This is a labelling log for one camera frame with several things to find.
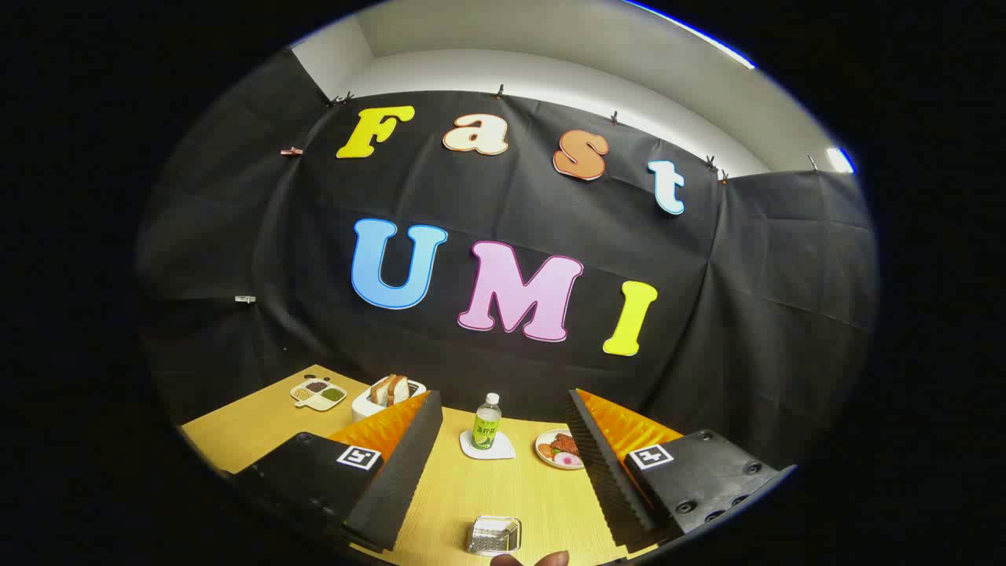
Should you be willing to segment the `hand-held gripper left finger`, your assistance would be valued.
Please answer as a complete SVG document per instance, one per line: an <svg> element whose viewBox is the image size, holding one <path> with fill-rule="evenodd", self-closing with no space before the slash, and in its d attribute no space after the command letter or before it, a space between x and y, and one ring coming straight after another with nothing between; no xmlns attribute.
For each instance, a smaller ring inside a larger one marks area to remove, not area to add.
<svg viewBox="0 0 1006 566"><path fill-rule="evenodd" d="M306 537L392 550L441 425L425 391L328 437L292 435L231 480Z"/></svg>

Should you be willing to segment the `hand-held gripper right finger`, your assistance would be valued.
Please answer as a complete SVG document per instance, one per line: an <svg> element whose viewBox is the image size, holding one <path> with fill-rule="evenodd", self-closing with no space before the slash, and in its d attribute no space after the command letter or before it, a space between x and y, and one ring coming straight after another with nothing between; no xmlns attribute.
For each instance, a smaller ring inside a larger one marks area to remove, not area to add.
<svg viewBox="0 0 1006 566"><path fill-rule="evenodd" d="M671 550L713 531L776 490L775 469L719 432L687 435L581 389L567 426L615 544Z"/></svg>

